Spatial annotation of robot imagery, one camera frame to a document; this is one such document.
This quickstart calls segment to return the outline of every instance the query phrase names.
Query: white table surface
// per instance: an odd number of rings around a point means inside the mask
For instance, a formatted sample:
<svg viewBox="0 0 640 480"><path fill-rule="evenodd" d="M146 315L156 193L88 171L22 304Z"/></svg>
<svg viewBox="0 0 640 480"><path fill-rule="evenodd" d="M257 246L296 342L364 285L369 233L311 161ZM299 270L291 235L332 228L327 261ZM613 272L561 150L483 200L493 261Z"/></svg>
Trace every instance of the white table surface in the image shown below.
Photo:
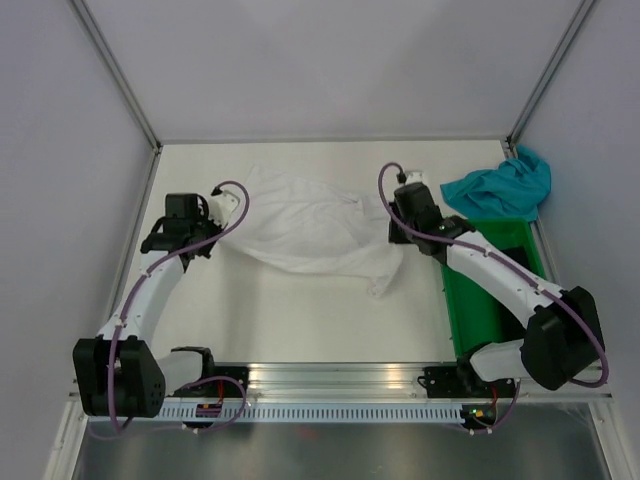
<svg viewBox="0 0 640 480"><path fill-rule="evenodd" d="M203 195L222 180L243 181L255 164L374 193L389 161L427 174L444 214L439 185L504 159L495 141L395 141L169 145L145 211L128 292L138 276L142 240L172 192ZM395 187L389 172L385 188ZM176 346L212 349L221 362L433 362L455 359L440 265L406 246L393 284L379 299L368 280L296 275L216 245L197 258L169 298L152 340L156 356Z"/></svg>

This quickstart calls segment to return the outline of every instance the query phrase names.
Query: metal edge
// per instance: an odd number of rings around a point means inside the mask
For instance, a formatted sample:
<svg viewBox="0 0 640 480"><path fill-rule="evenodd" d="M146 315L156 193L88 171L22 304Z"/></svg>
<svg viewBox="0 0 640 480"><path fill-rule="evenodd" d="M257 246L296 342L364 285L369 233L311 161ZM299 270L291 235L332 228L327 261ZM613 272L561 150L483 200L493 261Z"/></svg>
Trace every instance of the metal edge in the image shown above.
<svg viewBox="0 0 640 480"><path fill-rule="evenodd" d="M89 41L92 43L98 57L102 61L103 65L109 72L112 80L114 81L116 88L122 95L129 111L133 115L134 120L141 128L144 136L151 145L151 148L158 150L161 147L161 143L158 137L153 131L151 124L147 116L145 115L140 102L136 98L131 85L127 81L122 68L118 64L109 44L107 43L104 34L100 30L95 17L91 13L89 6L84 0L67 0L67 3L71 7L71 10L75 14L76 18L80 22L83 30L87 34Z"/></svg>
<svg viewBox="0 0 640 480"><path fill-rule="evenodd" d="M640 470L614 405L591 403L589 409L611 480L640 480Z"/></svg>
<svg viewBox="0 0 640 480"><path fill-rule="evenodd" d="M78 400L65 405L56 433L43 480L62 480L73 477L84 438L87 416Z"/></svg>
<svg viewBox="0 0 640 480"><path fill-rule="evenodd" d="M147 210L147 203L149 202L149 196L151 195L151 188L153 187L153 181L158 171L158 164L160 162L160 156L162 154L162 147L152 152L152 158L149 161L149 171L145 176L144 183L141 185L138 199L135 203L137 212L128 228L127 241L125 243L125 250L118 264L118 270L116 273L116 282L111 289L109 295L109 302L107 303L107 311L104 312L103 318L108 318L111 313L118 306L118 302L122 297L122 292L127 283L127 276L129 269L131 268L131 262L133 260L133 254L135 253L136 240L140 234L142 227L142 220L144 219L145 211Z"/></svg>
<svg viewBox="0 0 640 480"><path fill-rule="evenodd" d="M567 57L569 49L573 45L575 39L580 33L582 27L585 25L587 19L590 17L597 3L598 0L582 0L580 2L580 5L578 5L578 8L574 12L569 25L567 25L567 28L562 34L560 41L556 45L556 48L551 55L551 58L542 71L540 78L536 82L531 95L529 95L527 102L518 115L518 118L516 119L513 128L511 129L511 133L507 137L509 144L514 145L520 141L522 133L531 120L533 113L542 100L542 97L546 93L549 85L555 78L556 73Z"/></svg>
<svg viewBox="0 0 640 480"><path fill-rule="evenodd" d="M169 139L162 142L163 145L224 145L231 143L321 143L321 142L420 142L420 141L460 141L460 140L500 140L503 134L487 135L371 135L371 136L309 136L309 137L228 137L212 139Z"/></svg>

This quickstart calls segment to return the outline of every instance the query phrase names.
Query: metal frame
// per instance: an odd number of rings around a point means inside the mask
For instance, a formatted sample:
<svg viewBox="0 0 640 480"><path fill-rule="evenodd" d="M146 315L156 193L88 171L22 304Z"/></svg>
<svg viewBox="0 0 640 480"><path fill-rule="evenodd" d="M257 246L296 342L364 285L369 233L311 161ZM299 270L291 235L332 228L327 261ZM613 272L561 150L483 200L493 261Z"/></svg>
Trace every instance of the metal frame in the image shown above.
<svg viewBox="0 0 640 480"><path fill-rule="evenodd" d="M598 0L582 0L580 2L580 5L576 9L573 17L571 18L571 21L569 22L569 25L567 25L567 28L562 34L558 45L556 45L555 50L551 54L551 58L542 71L542 75L540 75L540 78L536 82L536 86L534 87L533 92L531 92L527 103L520 112L520 115L518 115L518 118L513 128L511 129L511 133L507 137L507 141L510 145L515 145L522 137L522 134L527 127L529 120L531 119L537 106L540 104L542 97L555 78L556 73L564 62L569 49L578 36L578 33L580 33L582 27L585 25L587 19L590 17L597 3Z"/></svg>
<svg viewBox="0 0 640 480"><path fill-rule="evenodd" d="M69 6L73 10L73 13L80 22L80 25L84 29L85 33L89 37L89 41L95 48L98 57L100 57L100 60L109 72L109 75L111 75L116 88L122 95L122 98L129 108L129 111L133 115L133 118L144 133L144 136L149 142L149 145L151 145L151 148L153 148L154 151L157 152L162 147L162 144L160 143L160 140L158 140L156 134L153 132L153 128L151 127L147 116L145 115L142 107L140 106L140 103L138 102L138 99L133 93L131 85L129 85L129 82L125 77L122 68L120 68L118 61L113 55L113 52L111 51L107 40L104 38L104 35L102 34L102 31L100 30L95 17L91 13L91 10L84 0L67 0L67 2L69 3Z"/></svg>

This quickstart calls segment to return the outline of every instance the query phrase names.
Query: white cloth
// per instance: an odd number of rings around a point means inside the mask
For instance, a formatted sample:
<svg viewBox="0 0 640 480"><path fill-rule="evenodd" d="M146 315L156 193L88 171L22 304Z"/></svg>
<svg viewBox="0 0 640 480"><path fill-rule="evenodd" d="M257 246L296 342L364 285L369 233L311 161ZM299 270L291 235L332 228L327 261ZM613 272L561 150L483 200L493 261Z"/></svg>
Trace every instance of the white cloth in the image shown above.
<svg viewBox="0 0 640 480"><path fill-rule="evenodd" d="M287 272L370 278L369 293L376 297L387 289L402 249L388 243L389 216L377 195L347 193L260 166L245 186L249 213L221 242Z"/></svg>

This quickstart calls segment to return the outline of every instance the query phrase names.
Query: black bracket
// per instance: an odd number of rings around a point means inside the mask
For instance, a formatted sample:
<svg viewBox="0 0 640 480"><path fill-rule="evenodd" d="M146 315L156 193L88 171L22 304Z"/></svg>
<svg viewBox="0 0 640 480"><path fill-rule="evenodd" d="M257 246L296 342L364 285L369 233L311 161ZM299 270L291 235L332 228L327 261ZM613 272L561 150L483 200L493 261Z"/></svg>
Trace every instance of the black bracket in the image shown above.
<svg viewBox="0 0 640 480"><path fill-rule="evenodd" d="M208 377L231 377L237 380L246 390L249 387L249 368L241 367L238 365L214 365L213 368L208 368L206 372L203 372L202 378ZM195 388L181 388L173 392L171 397L174 398L217 398L218 397L218 383L211 382L200 387ZM238 388L229 382L221 382L224 392L224 398L242 398Z"/></svg>
<svg viewBox="0 0 640 480"><path fill-rule="evenodd" d="M424 388L429 398L493 398L491 387L495 387L500 398L513 398L513 380L498 380L479 385L472 392L458 376L456 365L425 367Z"/></svg>

